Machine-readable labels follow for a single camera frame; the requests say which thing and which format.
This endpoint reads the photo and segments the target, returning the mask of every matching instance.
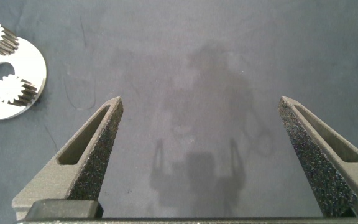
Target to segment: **silver metal plate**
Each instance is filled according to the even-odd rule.
[[[29,109],[37,101],[47,79],[47,67],[42,54],[30,42],[20,37],[18,39],[19,48],[14,54],[0,55],[0,64],[10,63],[15,70],[15,75],[31,82],[37,88],[37,94],[27,106],[14,106],[0,100],[0,120],[13,118]]]

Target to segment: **table surface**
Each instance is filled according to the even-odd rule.
[[[0,0],[0,23],[48,69],[41,101],[0,121],[0,223],[116,96],[104,217],[321,216],[282,95],[358,147],[358,1]]]

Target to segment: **gray cloth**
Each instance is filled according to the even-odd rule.
[[[358,147],[358,1],[3,1],[42,52],[40,103],[0,121],[0,223],[106,100],[122,97],[105,217],[315,217],[282,95]]]

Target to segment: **metal disc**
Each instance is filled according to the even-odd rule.
[[[15,75],[31,82],[37,88],[37,94],[27,106],[10,105],[0,100],[0,120],[15,117],[29,109],[37,101],[47,79],[47,67],[42,54],[30,42],[20,37],[18,39],[19,48],[14,54],[0,55],[0,64],[10,63],[15,70]]]

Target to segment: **textured gripper pad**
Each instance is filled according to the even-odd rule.
[[[323,215],[342,216],[357,202],[356,193],[298,120],[295,107],[282,98],[278,110]]]

